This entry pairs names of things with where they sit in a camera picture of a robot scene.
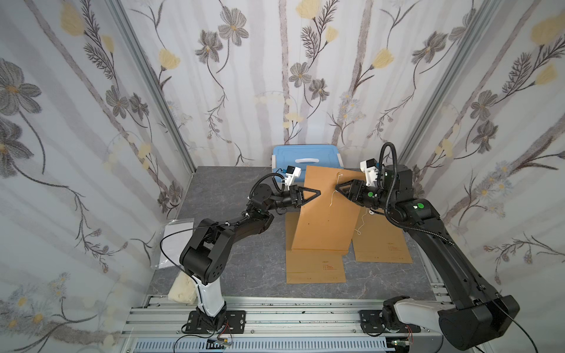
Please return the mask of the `kraft file bag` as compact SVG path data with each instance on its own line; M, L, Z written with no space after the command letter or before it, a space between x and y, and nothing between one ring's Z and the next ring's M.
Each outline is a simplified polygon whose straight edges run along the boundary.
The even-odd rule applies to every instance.
M363 173L347 169L308 166L306 188L321 194L301 207L293 250L346 254L353 238L360 206L341 195L335 187L354 179L365 180Z
M372 215L365 208L353 232L353 248L359 263L413 263L403 231L385 216Z
M285 273L287 284L345 283L343 255L319 250L292 250L299 213L285 215Z

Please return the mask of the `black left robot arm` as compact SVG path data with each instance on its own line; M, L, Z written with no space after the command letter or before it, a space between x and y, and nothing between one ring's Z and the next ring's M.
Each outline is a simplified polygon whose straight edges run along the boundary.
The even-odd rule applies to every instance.
M271 186L258 183L250 191L247 207L240 217L226 222L202 220L180 255L180 265L197 285L197 313L212 325L222 324L227 304L222 296L220 276L232 246L265 232L275 218L273 210L300 208L320 196L320 191L303 186L273 191Z

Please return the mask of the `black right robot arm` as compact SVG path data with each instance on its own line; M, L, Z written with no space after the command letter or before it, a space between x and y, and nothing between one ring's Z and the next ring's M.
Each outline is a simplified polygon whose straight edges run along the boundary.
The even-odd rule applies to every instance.
M519 313L511 296L501 296L453 242L432 204L416 198L412 171L386 166L376 185L353 179L335 187L341 195L368 209L381 209L387 220L407 232L439 273L451 303L416 301L407 296L383 303L381 323L398 331L412 324L440 332L456 349L470 349L502 337Z

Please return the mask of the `clear plastic bag white card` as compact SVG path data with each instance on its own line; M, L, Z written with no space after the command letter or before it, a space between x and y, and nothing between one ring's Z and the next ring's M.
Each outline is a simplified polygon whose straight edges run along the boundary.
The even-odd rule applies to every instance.
M175 219L162 225L155 234L151 267L154 270L180 265L180 255L194 233L194 219Z

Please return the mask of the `blue lidded storage box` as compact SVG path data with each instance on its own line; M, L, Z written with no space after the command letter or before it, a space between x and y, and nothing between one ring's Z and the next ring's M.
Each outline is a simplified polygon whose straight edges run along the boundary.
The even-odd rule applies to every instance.
M344 163L336 146L331 144L276 146L272 153L272 170L295 166L303 171L307 166L342 169Z

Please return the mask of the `crumpled white foam piece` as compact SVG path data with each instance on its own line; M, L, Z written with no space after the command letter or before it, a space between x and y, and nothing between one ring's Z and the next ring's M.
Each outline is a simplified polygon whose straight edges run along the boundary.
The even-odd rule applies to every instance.
M167 295L170 301L180 304L194 304L197 301L197 285L193 279L180 272Z

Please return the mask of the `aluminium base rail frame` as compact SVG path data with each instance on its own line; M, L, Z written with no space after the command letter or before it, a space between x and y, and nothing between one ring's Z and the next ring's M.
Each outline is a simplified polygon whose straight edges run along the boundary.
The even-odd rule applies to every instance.
M176 304L166 297L150 296L144 306L129 312L115 352L131 352L139 339L208 339L229 346L236 338L385 338L394 352L455 352L438 332L422 327L412 335L385 332L372 337L363 332L359 312L379 310L382 303L370 299L296 299L228 297L228 310L241 310L245 316L231 322L237 333L186 335L195 308Z

